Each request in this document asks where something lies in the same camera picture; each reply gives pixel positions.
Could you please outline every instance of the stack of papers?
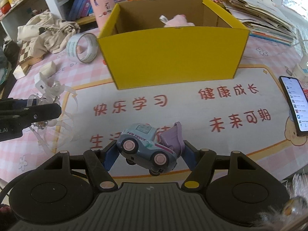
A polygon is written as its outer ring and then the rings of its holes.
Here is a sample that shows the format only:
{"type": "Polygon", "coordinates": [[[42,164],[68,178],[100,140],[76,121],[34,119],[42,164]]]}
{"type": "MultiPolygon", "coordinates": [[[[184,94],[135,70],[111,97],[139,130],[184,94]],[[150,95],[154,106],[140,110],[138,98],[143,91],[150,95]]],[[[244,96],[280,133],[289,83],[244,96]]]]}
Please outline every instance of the stack of papers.
{"type": "Polygon", "coordinates": [[[288,46],[296,38],[294,25],[271,0],[225,0],[224,6],[252,36],[288,46]]]}

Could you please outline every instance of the stuffed animal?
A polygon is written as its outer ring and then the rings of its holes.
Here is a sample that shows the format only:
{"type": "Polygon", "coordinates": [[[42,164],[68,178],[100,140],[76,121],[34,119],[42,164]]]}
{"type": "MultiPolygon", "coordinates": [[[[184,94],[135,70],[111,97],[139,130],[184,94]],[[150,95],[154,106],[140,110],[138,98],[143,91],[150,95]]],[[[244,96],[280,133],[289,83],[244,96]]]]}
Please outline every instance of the stuffed animal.
{"type": "Polygon", "coordinates": [[[160,16],[159,20],[165,24],[164,28],[194,26],[193,23],[187,22],[185,15],[176,15],[171,20],[168,20],[165,16],[160,16]]]}

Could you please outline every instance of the screw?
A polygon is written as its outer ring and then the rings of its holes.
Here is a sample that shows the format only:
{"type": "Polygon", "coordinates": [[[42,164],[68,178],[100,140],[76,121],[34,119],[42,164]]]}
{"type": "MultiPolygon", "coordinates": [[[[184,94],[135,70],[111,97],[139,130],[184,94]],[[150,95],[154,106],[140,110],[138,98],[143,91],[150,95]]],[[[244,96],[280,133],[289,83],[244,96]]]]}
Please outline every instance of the screw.
{"type": "Polygon", "coordinates": [[[100,184],[100,187],[103,189],[109,189],[109,188],[113,188],[115,186],[115,184],[112,181],[103,181],[100,184]]]}

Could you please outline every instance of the toy car wheel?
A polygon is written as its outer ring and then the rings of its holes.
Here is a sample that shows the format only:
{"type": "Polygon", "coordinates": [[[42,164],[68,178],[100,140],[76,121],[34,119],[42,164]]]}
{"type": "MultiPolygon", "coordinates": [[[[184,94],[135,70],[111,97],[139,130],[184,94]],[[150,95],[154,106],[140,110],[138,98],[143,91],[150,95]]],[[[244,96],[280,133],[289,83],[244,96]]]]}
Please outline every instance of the toy car wheel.
{"type": "Polygon", "coordinates": [[[126,159],[128,165],[136,165],[132,160],[126,159]]]}
{"type": "Polygon", "coordinates": [[[138,143],[134,139],[125,139],[121,147],[126,154],[135,154],[138,150],[138,143]]]}
{"type": "Polygon", "coordinates": [[[150,175],[152,175],[152,176],[159,176],[160,175],[160,173],[154,172],[152,170],[149,170],[149,172],[150,172],[150,175]]]}
{"type": "Polygon", "coordinates": [[[153,163],[156,166],[164,166],[168,164],[168,158],[164,153],[155,153],[153,155],[153,163]]]}

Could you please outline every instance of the beige fabric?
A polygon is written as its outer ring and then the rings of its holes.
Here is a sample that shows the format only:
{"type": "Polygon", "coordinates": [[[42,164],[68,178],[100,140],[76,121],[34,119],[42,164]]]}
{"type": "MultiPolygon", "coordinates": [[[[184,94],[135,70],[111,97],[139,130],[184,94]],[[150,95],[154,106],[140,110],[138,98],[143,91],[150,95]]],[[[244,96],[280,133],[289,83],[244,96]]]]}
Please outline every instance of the beige fabric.
{"type": "Polygon", "coordinates": [[[39,58],[48,51],[61,52],[79,29],[76,22],[54,19],[50,12],[43,12],[18,27],[17,40],[30,41],[29,55],[39,58]]]}

